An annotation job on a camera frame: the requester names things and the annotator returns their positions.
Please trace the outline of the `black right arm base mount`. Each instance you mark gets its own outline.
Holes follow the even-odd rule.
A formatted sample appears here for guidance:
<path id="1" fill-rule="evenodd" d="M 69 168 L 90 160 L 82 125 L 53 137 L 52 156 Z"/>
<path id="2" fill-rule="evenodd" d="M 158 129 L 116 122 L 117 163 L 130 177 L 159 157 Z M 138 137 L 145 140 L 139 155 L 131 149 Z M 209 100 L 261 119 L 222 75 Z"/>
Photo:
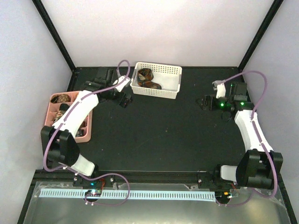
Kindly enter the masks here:
<path id="1" fill-rule="evenodd" d="M 232 189 L 235 183 L 233 181 L 224 180 L 220 174 L 214 172 L 198 172 L 198 185 L 206 189 Z"/>

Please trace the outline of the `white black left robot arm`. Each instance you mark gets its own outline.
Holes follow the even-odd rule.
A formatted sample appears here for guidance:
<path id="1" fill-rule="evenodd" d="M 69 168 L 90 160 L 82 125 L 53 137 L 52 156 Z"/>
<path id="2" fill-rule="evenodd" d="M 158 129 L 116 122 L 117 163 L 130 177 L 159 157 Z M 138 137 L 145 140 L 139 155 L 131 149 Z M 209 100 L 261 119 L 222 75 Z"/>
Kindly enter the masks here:
<path id="1" fill-rule="evenodd" d="M 43 147 L 43 167 L 48 172 L 60 168 L 69 169 L 78 175 L 84 175 L 89 186 L 100 182 L 100 174 L 95 172 L 96 165 L 86 159 L 78 147 L 75 137 L 81 124 L 101 100 L 111 100 L 125 108 L 132 101 L 129 94 L 123 92 L 131 79 L 128 75 L 117 75 L 113 81 L 113 70 L 108 69 L 103 77 L 87 81 L 79 91 L 74 102 L 58 121 L 41 130 Z"/>

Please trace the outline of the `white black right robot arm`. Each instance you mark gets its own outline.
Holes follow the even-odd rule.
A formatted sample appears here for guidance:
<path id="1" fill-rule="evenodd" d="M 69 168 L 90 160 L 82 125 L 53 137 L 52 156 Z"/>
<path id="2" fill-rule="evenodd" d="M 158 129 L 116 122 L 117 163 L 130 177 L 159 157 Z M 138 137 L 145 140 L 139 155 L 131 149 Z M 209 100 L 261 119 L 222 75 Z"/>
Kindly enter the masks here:
<path id="1" fill-rule="evenodd" d="M 245 146 L 245 155 L 237 166 L 217 166 L 212 177 L 214 186 L 223 188 L 229 182 L 235 182 L 240 187 L 274 189 L 283 157 L 273 151 L 262 132 L 255 105 L 248 100 L 247 84 L 233 82 L 227 95 L 224 83 L 217 80 L 213 82 L 213 89 L 216 94 L 205 95 L 201 108 L 229 113 Z"/>

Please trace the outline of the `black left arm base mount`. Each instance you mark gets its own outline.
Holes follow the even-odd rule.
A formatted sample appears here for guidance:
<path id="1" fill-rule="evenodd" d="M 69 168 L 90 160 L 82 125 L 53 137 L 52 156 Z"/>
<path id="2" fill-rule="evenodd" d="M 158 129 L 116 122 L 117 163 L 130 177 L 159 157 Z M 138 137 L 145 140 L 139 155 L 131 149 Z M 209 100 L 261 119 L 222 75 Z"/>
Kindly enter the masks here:
<path id="1" fill-rule="evenodd" d="M 115 175 L 108 175 L 102 178 L 98 178 L 99 173 L 92 176 L 84 176 L 83 174 L 77 174 L 74 176 L 72 186 L 82 189 L 102 189 L 107 184 L 114 182 Z"/>

